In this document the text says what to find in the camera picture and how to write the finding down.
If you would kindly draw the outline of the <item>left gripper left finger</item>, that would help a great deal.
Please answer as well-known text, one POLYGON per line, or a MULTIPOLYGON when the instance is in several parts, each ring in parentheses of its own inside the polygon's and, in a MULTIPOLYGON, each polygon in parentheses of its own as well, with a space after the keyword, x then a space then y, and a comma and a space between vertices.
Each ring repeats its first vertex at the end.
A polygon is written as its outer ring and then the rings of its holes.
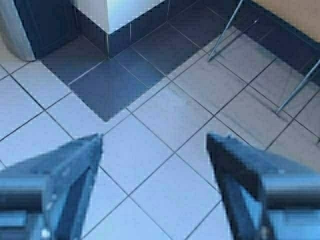
POLYGON ((93 134, 0 172, 3 240, 79 240, 103 153, 93 134))

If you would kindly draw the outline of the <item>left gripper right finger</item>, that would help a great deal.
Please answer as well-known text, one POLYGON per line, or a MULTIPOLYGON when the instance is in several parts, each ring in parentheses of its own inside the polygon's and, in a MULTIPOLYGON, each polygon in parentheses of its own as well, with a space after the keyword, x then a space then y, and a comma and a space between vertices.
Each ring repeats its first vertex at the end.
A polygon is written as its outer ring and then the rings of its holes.
POLYGON ((214 132, 206 149, 235 240, 319 239, 319 172, 214 132))

